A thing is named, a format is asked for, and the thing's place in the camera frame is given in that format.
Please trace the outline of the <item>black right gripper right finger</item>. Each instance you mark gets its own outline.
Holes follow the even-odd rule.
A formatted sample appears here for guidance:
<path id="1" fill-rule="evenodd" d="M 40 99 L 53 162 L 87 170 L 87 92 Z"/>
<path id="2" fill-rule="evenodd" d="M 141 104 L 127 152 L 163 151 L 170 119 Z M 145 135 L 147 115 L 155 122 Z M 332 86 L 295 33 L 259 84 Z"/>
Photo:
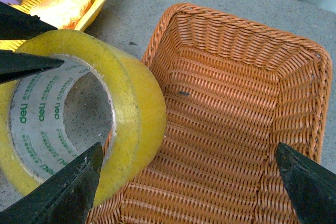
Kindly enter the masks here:
<path id="1" fill-rule="evenodd" d="M 335 174 L 285 143 L 275 159 L 300 223 L 335 223 Z"/>

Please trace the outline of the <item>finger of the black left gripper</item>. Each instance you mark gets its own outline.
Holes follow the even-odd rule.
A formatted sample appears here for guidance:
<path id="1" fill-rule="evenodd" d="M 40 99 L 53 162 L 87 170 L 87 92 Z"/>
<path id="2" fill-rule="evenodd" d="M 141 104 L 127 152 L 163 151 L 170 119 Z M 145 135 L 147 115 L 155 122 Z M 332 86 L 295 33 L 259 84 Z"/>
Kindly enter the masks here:
<path id="1" fill-rule="evenodd" d="M 58 28 L 1 2 L 1 40 L 28 40 Z"/>
<path id="2" fill-rule="evenodd" d="M 61 59 L 1 49 L 1 84 L 56 69 Z"/>

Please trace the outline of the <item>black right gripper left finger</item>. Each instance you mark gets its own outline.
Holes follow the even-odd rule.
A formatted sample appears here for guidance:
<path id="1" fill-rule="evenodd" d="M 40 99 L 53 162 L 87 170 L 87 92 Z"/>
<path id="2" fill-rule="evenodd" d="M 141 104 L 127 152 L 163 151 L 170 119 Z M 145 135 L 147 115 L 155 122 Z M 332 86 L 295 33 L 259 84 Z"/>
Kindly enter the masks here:
<path id="1" fill-rule="evenodd" d="M 103 151 L 96 142 L 1 212 L 1 223 L 85 223 L 99 184 Z"/>

